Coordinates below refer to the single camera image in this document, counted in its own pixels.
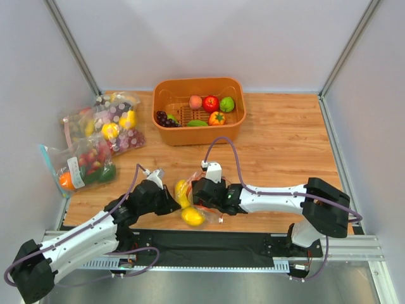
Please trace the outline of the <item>orange zip top bag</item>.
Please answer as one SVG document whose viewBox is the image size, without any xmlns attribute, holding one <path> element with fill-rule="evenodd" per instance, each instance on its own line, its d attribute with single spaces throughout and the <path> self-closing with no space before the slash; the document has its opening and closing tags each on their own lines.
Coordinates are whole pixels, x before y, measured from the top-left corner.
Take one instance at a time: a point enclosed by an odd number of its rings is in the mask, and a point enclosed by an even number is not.
<svg viewBox="0 0 405 304">
<path fill-rule="evenodd" d="M 202 177 L 204 177 L 204 172 L 201 173 L 193 173 L 188 179 L 181 179 L 181 180 L 186 180 L 188 182 L 188 191 L 187 191 L 187 195 L 188 195 L 188 199 L 191 203 L 191 207 L 194 207 L 195 209 L 197 209 L 201 214 L 203 214 L 205 216 L 205 222 L 202 225 L 206 225 L 206 224 L 221 224 L 218 222 L 218 219 L 220 217 L 223 217 L 223 214 L 217 210 L 214 209 L 210 209 L 210 208 L 206 208 L 204 206 L 201 205 L 195 205 L 193 204 L 193 199 L 192 199 L 192 181 L 196 181 L 201 179 Z"/>
</svg>

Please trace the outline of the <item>fake persimmon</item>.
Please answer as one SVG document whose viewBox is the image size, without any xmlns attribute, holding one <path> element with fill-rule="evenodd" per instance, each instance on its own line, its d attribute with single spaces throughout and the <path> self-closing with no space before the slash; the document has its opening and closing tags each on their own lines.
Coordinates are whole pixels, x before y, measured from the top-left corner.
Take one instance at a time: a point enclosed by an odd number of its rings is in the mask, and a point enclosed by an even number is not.
<svg viewBox="0 0 405 304">
<path fill-rule="evenodd" d="M 226 122 L 225 114 L 220 111 L 214 111 L 208 118 L 209 126 L 224 125 Z"/>
</svg>

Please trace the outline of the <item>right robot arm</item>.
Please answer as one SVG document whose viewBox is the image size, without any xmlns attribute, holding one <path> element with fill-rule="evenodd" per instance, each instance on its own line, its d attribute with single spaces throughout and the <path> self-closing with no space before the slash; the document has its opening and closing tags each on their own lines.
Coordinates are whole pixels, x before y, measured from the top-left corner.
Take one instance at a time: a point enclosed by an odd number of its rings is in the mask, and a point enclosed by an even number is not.
<svg viewBox="0 0 405 304">
<path fill-rule="evenodd" d="M 207 178 L 192 182 L 193 202 L 221 213 L 282 212 L 302 215 L 293 224 L 290 242 L 310 247 L 322 236 L 346 238 L 350 197 L 322 179 L 311 177 L 307 183 L 290 187 L 226 185 Z"/>
</svg>

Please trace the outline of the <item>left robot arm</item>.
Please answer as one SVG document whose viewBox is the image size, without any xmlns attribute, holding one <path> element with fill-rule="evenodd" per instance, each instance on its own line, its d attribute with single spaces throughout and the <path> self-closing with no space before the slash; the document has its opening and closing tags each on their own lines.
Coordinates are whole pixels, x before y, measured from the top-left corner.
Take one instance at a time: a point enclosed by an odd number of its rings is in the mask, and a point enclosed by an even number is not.
<svg viewBox="0 0 405 304">
<path fill-rule="evenodd" d="M 33 239 L 23 243 L 4 278 L 17 288 L 25 303 L 35 303 L 89 260 L 116 250 L 131 253 L 135 241 L 130 226 L 139 217 L 167 215 L 179 209 L 166 185 L 143 180 L 84 224 L 40 244 Z"/>
</svg>

